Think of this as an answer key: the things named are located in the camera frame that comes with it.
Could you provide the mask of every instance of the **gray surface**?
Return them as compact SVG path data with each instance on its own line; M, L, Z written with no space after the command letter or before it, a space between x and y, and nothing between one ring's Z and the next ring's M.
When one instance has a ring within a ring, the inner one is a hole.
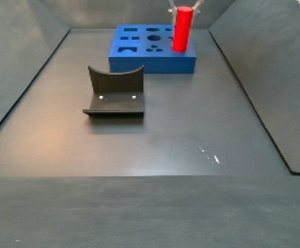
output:
M237 0L211 33L284 159L300 172L300 4Z
M115 28L116 24L171 23L168 0L40 0L64 18L72 28ZM193 6L196 0L176 0ZM207 0L193 27L208 28L235 0Z
M145 75L144 118L91 119L88 65L113 30L73 30L0 129L0 176L288 175L229 66L193 30L193 75Z
M0 0L0 121L68 27L36 0Z
M300 178L0 179L1 248L300 248Z

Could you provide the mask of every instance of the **red cylinder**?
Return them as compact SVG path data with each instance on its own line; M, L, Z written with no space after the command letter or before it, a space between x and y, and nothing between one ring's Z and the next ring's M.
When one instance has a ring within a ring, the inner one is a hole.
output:
M193 22L193 8L188 6L177 7L176 25L173 32L172 50L184 52L188 46L191 27Z

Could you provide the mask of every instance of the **gray floor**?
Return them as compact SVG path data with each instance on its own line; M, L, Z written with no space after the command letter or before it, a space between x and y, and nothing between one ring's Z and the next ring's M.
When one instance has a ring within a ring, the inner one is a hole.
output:
M145 75L143 118L91 119L87 67L112 30L73 30L0 128L0 176L288 175L225 59L193 30L193 75Z
M300 178L0 179L3 248L300 248Z

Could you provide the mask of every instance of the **black holder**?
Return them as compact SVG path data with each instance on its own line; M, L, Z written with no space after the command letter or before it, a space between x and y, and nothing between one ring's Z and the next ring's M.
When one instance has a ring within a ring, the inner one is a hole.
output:
M104 73L88 67L93 99L88 115L144 114L144 67L127 73Z

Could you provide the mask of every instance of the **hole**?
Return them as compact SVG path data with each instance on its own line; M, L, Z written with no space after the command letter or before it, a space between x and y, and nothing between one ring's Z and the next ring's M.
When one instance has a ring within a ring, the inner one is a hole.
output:
M124 28L124 31L127 31L127 32L136 32L137 31L137 28L135 28L135 27L127 27L127 28Z
M147 29L147 31L156 32L156 31L159 31L159 28L156 28L156 27L149 27L149 28Z
M160 38L160 36L157 36L157 35L149 35L148 36L148 40L151 40L151 41L159 41L161 38Z
M131 50L131 51L136 52L137 51L137 48L133 47L133 46L123 46L123 47L119 48L117 51L121 52L124 50Z

